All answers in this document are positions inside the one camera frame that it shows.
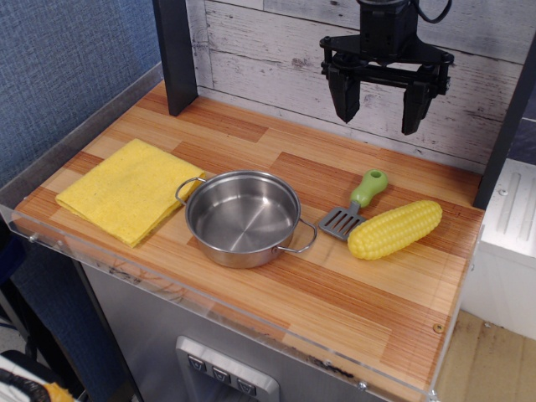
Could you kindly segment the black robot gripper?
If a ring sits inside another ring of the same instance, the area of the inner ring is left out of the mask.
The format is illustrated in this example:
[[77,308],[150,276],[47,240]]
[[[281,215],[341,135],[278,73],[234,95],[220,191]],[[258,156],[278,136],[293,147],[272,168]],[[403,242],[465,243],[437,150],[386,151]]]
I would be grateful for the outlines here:
[[435,18],[427,16],[418,1],[360,1],[358,5],[358,34],[320,40],[322,74],[328,80],[336,114],[345,123],[355,117],[362,81],[407,87],[402,132],[414,134],[438,92],[447,92],[448,69],[454,61],[452,54],[419,39],[418,22],[441,22],[452,2]]

